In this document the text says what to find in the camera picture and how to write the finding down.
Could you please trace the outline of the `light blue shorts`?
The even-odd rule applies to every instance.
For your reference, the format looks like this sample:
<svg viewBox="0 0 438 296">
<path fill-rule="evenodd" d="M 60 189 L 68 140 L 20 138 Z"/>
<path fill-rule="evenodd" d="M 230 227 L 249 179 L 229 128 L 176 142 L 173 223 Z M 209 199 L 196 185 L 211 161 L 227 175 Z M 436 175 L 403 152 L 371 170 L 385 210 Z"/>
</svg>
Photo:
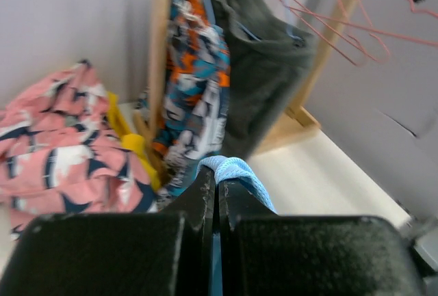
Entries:
<svg viewBox="0 0 438 296">
<path fill-rule="evenodd" d="M 269 193 L 257 178 L 254 171 L 244 160 L 237 157 L 214 155 L 202 159 L 196 169 L 196 176 L 205 166 L 214 171 L 216 187 L 225 180 L 238 179 L 244 188 L 262 203 L 266 208 L 276 213 Z M 209 295 L 223 295 L 222 291 L 222 259 L 219 228 L 213 228 L 211 275 Z"/>
</svg>

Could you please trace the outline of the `yellow shorts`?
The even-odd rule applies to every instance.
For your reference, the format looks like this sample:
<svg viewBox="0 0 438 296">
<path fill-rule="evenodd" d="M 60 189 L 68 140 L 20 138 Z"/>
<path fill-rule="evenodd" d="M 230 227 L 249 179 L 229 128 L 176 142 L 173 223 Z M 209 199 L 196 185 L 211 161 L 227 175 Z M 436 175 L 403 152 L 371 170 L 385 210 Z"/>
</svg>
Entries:
<svg viewBox="0 0 438 296">
<path fill-rule="evenodd" d="M 107 92 L 109 107 L 107 110 L 107 121 L 120 139 L 121 145 L 134 152 L 139 158 L 142 167 L 149 175 L 153 191 L 158 191 L 161 187 L 157 170 L 149 163 L 146 157 L 146 140 L 143 136 L 135 134 L 130 129 L 125 117 L 118 106 L 118 96 L 112 92 Z"/>
</svg>

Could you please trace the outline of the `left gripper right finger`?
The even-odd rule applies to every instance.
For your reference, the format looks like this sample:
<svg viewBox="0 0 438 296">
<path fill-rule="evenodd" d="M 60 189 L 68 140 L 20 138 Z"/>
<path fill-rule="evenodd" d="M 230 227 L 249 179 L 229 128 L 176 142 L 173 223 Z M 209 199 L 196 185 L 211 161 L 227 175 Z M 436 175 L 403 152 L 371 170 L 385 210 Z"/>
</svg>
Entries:
<svg viewBox="0 0 438 296">
<path fill-rule="evenodd" d="M 281 216 L 242 183 L 218 185 L 225 295 L 422 295 L 399 232 L 369 215 Z"/>
</svg>

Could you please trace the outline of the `pink shark print shorts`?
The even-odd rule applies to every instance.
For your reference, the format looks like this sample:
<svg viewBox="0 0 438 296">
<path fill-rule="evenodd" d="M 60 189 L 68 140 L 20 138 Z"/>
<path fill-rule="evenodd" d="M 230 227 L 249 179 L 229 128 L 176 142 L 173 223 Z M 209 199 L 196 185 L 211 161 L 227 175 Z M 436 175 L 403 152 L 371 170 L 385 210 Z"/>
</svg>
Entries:
<svg viewBox="0 0 438 296">
<path fill-rule="evenodd" d="M 157 210 L 152 178 L 123 146 L 109 110 L 105 87 L 82 60 L 1 111 L 1 201 L 12 240 L 40 215 Z"/>
</svg>

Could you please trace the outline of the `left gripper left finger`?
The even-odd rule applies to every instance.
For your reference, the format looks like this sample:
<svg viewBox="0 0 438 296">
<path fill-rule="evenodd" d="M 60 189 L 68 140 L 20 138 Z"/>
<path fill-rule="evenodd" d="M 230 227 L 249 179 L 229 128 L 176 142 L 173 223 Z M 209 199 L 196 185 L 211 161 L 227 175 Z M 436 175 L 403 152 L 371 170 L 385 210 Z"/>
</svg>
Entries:
<svg viewBox="0 0 438 296">
<path fill-rule="evenodd" d="M 2 295 L 208 295 L 214 173 L 157 213 L 52 214 L 23 231 Z"/>
</svg>

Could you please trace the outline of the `pink hanger of blue shorts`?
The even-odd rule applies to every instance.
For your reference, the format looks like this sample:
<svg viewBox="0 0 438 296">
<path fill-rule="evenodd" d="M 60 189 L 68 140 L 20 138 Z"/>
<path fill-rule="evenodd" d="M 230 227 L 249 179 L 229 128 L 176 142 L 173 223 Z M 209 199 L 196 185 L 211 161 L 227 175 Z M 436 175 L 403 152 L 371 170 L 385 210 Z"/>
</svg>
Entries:
<svg viewBox="0 0 438 296">
<path fill-rule="evenodd" d="M 310 10 L 308 6 L 302 4 L 299 0 L 278 0 L 285 9 L 285 16 L 294 15 L 305 27 L 308 27 L 315 35 L 317 35 L 324 46 L 328 46 L 343 58 L 355 66 L 363 65 L 367 59 L 374 62 L 384 63 L 390 57 L 391 53 L 386 44 L 376 35 L 376 30 L 365 11 L 361 0 L 335 0 L 333 5 L 333 13 L 331 16 L 324 16 Z M 354 25 L 350 22 L 350 11 L 359 6 L 362 15 L 367 23 L 366 26 Z M 384 56 L 376 57 L 371 54 L 356 38 L 351 34 L 352 28 L 362 29 L 368 32 L 369 37 L 375 39 L 383 50 Z M 358 50 L 363 58 L 359 61 L 353 60 L 346 52 L 343 52 L 337 47 L 337 41 L 341 39 L 348 43 L 352 48 Z"/>
</svg>

